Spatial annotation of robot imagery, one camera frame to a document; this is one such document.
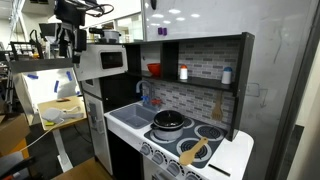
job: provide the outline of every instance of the cardboard box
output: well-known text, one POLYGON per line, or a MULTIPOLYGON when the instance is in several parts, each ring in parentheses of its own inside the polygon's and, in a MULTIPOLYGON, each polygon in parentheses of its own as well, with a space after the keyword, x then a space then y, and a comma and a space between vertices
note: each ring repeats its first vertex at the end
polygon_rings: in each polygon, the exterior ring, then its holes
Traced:
POLYGON ((24 114, 0 115, 0 155, 8 154, 30 133, 24 114))

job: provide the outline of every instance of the faucet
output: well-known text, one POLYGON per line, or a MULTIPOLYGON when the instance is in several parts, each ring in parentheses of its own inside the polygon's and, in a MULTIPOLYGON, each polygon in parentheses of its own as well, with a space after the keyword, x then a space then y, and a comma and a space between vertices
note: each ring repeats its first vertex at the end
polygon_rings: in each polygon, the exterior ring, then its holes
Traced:
POLYGON ((154 99, 154 96, 153 96, 153 86, 151 85, 150 82, 148 81, 145 81, 145 80, 141 80, 137 83, 136 85, 136 93, 140 93, 140 85, 141 84, 145 84, 146 86, 148 86, 149 88, 149 93, 148 93, 148 96, 149 98, 146 98, 143 97, 143 103, 142 103, 142 106, 146 107, 146 108, 149 108, 151 110, 154 110, 154 111, 159 111, 160 110, 160 100, 159 103, 157 105, 153 105, 151 102, 152 100, 154 99))

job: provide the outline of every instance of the burner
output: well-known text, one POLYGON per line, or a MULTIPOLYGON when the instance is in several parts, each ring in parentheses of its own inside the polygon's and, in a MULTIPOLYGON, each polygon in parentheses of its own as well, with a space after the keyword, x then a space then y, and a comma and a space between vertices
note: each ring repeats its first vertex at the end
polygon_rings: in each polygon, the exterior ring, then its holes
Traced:
POLYGON ((150 137, 153 141, 157 142, 157 143, 160 143, 160 144, 169 144, 169 143, 172 143, 174 142, 175 140, 172 140, 172 141, 167 141, 167 140, 163 140, 163 139, 160 139, 158 138, 153 131, 151 131, 150 133, 150 137))
POLYGON ((221 129, 210 125, 199 125, 194 129, 198 137, 207 137, 209 141, 221 141, 224 133, 221 129))
POLYGON ((188 117, 184 117, 183 128, 187 129, 191 128, 192 126, 194 126, 194 120, 188 117))
MULTIPOLYGON (((178 142, 177 151, 181 154, 184 151, 191 149, 199 139, 196 138, 185 138, 178 142)), ((196 153, 195 159, 193 162, 203 162, 208 160, 212 155, 212 150, 208 144, 202 146, 202 148, 196 153)))

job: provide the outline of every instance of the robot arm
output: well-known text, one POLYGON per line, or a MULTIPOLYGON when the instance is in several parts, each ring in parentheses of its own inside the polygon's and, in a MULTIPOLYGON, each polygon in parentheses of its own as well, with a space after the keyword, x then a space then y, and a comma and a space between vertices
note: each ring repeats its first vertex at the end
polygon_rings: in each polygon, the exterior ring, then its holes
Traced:
POLYGON ((57 19, 62 21, 56 37, 60 56, 67 57, 67 49, 70 45, 72 48, 72 62, 79 64, 81 53, 86 50, 87 46, 87 32, 79 29, 80 26, 85 25, 85 15, 101 17, 112 12, 113 9, 110 4, 98 5, 96 0, 56 0, 54 14, 57 19), (105 12, 105 6, 111 7, 111 10, 105 12))

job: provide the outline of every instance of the small jar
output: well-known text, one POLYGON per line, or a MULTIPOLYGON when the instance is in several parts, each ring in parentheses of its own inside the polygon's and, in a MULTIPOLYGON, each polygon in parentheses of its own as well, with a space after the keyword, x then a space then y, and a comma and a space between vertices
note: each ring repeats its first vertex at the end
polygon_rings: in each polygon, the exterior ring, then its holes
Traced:
POLYGON ((180 79, 188 79, 188 69, 186 65, 180 67, 180 79))
POLYGON ((221 83, 222 84, 231 84, 231 77, 232 77, 232 68, 225 67, 223 69, 221 83))

